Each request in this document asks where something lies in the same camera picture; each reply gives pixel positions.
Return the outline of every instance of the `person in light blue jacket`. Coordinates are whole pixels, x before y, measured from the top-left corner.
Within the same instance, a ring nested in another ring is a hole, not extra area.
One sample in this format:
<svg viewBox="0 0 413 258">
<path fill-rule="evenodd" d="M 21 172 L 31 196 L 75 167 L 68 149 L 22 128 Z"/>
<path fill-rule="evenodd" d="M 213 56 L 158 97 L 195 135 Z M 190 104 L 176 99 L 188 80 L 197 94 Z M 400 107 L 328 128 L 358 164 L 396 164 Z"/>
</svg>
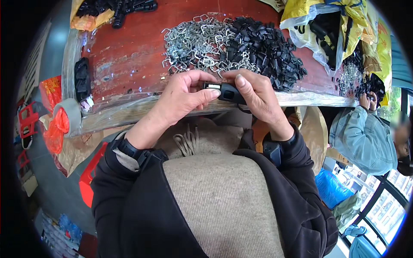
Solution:
<svg viewBox="0 0 413 258">
<path fill-rule="evenodd" d="M 384 175 L 398 167 L 400 173 L 412 175 L 413 170 L 401 162 L 409 155 L 410 123 L 399 126 L 392 135 L 390 127 L 377 116 L 376 95 L 370 94 L 373 100 L 361 95 L 359 106 L 340 111 L 328 125 L 330 146 L 369 175 Z"/>
</svg>

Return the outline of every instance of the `drawstring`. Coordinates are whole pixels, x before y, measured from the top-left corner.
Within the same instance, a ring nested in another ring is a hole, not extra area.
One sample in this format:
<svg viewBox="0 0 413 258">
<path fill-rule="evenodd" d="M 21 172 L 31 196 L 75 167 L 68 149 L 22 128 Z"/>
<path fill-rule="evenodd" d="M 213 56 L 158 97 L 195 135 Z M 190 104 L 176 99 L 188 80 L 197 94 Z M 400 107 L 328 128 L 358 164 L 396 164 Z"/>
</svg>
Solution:
<svg viewBox="0 0 413 258">
<path fill-rule="evenodd" d="M 196 155 L 197 153 L 199 153 L 198 126 L 195 126 L 195 136 L 189 130 L 189 124 L 187 126 L 187 132 L 184 133 L 183 136 L 181 134 L 175 134 L 173 136 L 173 140 L 175 141 L 176 145 L 185 157 Z"/>
</svg>

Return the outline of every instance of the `table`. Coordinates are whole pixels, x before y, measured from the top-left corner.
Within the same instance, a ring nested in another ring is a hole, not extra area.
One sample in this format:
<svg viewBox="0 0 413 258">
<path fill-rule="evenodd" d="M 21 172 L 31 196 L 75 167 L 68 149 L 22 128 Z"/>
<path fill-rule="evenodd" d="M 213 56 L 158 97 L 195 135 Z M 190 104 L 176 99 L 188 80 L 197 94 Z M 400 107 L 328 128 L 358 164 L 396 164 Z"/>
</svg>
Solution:
<svg viewBox="0 0 413 258">
<path fill-rule="evenodd" d="M 71 30 L 62 67 L 63 100 L 74 96 L 73 67 L 80 57 L 88 57 L 91 67 L 92 96 L 95 105 L 83 114 L 81 129 L 76 134 L 92 133 L 107 128 L 132 124 L 155 104 L 168 83 L 168 68 L 162 67 L 165 56 L 164 28 L 172 28 L 193 17 L 207 14 L 224 18 L 250 16 L 264 23 L 280 23 L 281 14 L 257 0 L 200 1 L 159 0 L 155 12 L 126 16 L 121 29 L 105 24 L 94 32 Z M 288 30 L 282 31 L 289 38 Z M 276 92 L 281 106 L 356 106 L 357 101 L 340 97 L 335 83 L 324 67 L 312 58 L 312 51 L 297 48 L 308 75 L 297 81 L 290 93 Z M 232 103 L 214 101 L 202 112 L 212 114 L 236 108 Z"/>
</svg>

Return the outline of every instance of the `orange bag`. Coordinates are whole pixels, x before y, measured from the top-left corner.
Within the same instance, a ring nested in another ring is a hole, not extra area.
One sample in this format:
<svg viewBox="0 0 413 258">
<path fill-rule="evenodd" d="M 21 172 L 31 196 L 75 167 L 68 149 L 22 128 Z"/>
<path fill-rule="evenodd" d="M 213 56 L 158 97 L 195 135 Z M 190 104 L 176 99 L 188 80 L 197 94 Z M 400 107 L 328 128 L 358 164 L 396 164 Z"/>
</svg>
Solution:
<svg viewBox="0 0 413 258">
<path fill-rule="evenodd" d="M 40 93 L 45 108 L 53 113 L 56 104 L 62 101 L 62 76 L 56 76 L 40 83 Z M 60 108 L 50 122 L 49 128 L 43 133 L 46 147 L 52 154 L 59 154 L 63 147 L 63 136 L 69 131 L 69 119 L 64 109 Z"/>
</svg>

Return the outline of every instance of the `fingernail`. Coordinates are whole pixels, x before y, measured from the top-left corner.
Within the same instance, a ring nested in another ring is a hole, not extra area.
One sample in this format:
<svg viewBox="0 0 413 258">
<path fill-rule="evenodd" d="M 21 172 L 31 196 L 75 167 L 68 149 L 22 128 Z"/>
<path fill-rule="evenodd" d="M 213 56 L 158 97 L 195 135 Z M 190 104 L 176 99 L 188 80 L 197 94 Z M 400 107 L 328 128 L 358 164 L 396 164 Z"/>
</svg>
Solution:
<svg viewBox="0 0 413 258">
<path fill-rule="evenodd" d="M 242 86 L 245 85 L 245 79 L 244 79 L 244 77 L 243 77 L 242 75 L 238 74 L 238 75 L 235 77 L 235 80 L 237 80 L 237 85 L 238 85 L 239 87 L 242 87 Z"/>
<path fill-rule="evenodd" d="M 218 98 L 219 95 L 221 95 L 221 91 L 220 90 L 212 90 L 211 94 L 212 94 L 212 97 Z"/>
</svg>

